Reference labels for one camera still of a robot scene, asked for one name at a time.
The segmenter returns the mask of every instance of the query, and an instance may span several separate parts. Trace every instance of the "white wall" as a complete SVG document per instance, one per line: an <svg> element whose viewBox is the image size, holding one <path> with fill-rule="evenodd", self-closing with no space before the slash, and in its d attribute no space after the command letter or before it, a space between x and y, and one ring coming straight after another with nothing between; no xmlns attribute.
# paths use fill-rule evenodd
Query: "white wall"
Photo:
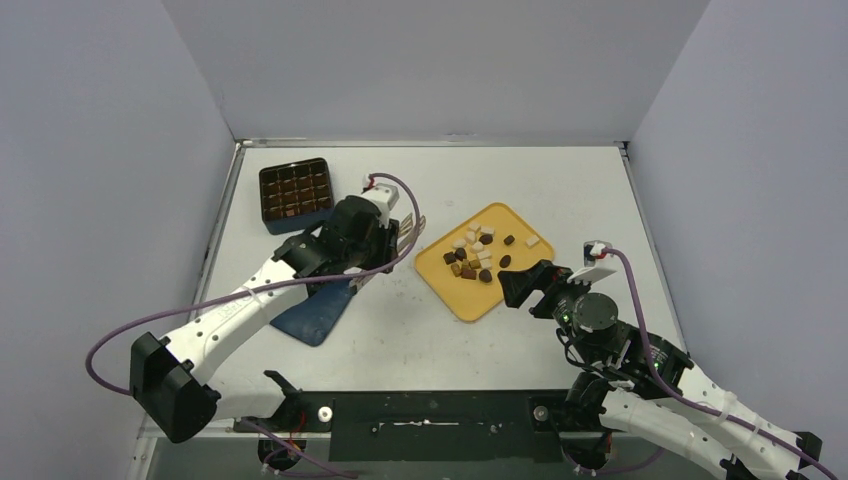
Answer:
<svg viewBox="0 0 848 480"><path fill-rule="evenodd" d="M846 25L840 0L713 0L631 144L694 358L843 477Z"/></svg>
<svg viewBox="0 0 848 480"><path fill-rule="evenodd" d="M190 301L232 148L158 1L0 2L0 477L124 477L143 412L83 359Z"/></svg>
<svg viewBox="0 0 848 480"><path fill-rule="evenodd" d="M707 0L163 0L236 137L632 137Z"/></svg>

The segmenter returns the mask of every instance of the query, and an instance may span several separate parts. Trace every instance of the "bolt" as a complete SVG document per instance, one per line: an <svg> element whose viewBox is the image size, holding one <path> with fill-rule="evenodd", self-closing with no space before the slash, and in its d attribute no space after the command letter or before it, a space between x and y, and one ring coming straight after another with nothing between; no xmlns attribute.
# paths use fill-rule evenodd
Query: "bolt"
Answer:
<svg viewBox="0 0 848 480"><path fill-rule="evenodd" d="M318 420L327 423L333 419L333 409L330 407L321 407L318 409Z"/></svg>
<svg viewBox="0 0 848 480"><path fill-rule="evenodd" d="M544 422L548 419L548 409L539 405L533 409L533 418L540 422Z"/></svg>

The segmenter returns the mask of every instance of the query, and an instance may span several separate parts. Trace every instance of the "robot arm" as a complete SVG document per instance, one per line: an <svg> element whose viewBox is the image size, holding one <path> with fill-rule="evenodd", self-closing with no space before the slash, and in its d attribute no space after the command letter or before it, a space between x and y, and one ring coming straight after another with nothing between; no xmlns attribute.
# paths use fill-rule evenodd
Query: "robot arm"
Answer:
<svg viewBox="0 0 848 480"><path fill-rule="evenodd" d="M397 188L383 184L346 197L329 220L289 237L236 289L249 296L204 312L160 339L146 333L133 343L130 392L171 441L188 440L216 418L276 411L285 399L280 385L285 381L276 372L236 379L217 378L215 372L271 319L326 285L310 277L370 270L396 258L399 224L390 213L397 200ZM267 288L294 279L303 281Z"/></svg>
<svg viewBox="0 0 848 480"><path fill-rule="evenodd" d="M663 338L647 334L646 355L640 330L618 318L618 307L592 284L612 274L611 258L601 242L584 245L585 266L576 273L542 260L522 272L500 272L508 307L519 307L533 290L543 298L530 309L536 318L556 320L585 371L569 391L567 409L580 427L626 431L701 465L716 478L800 480L805 467L799 455L735 423L741 418L768 430L818 461L821 440L808 432L793 433L766 422L710 380L689 356ZM646 358L664 384L685 399L721 412L692 408L666 393L651 374Z"/></svg>

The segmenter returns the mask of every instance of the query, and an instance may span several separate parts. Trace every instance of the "orange tray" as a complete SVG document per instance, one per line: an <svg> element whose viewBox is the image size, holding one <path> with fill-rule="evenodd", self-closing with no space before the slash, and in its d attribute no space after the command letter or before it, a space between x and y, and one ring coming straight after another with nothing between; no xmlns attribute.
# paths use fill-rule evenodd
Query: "orange tray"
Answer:
<svg viewBox="0 0 848 480"><path fill-rule="evenodd" d="M494 242L486 246L492 253L491 272L494 277L489 284L454 277L442 257L454 250L454 240L465 237L471 222L495 229ZM515 237L512 245L504 245L503 239L507 235ZM533 235L539 237L539 243L528 248L524 241ZM468 245L465 248L469 258L476 258L470 247ZM498 281L498 272L501 271L498 262L504 255L512 257L512 263L504 270L526 270L539 260L553 260L554 249L511 208L503 203L493 203L416 255L415 270L460 320L474 322L503 300L503 291Z"/></svg>

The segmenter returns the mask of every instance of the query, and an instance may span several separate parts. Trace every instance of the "white table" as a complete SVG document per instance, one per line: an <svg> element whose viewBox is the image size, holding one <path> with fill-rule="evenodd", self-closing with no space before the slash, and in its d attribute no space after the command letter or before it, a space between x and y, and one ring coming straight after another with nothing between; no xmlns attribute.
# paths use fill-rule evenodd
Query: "white table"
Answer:
<svg viewBox="0 0 848 480"><path fill-rule="evenodd" d="M260 218L259 170L314 157L327 159L336 200L358 193L369 172L406 181L427 216L412 255L492 202L512 207L547 239L557 264L582 266L586 240L612 242L631 258L650 330L683 346L626 167L612 146L248 148L233 172L237 183L206 298L241 285L285 239L270 235ZM402 197L396 218L409 211ZM623 273L595 290L635 322ZM417 275L410 256L353 299L323 345L312 348L264 327L219 372L277 370L312 391L569 388L578 372L565 362L554 322L527 313L539 297L522 309L501 304L466 324Z"/></svg>

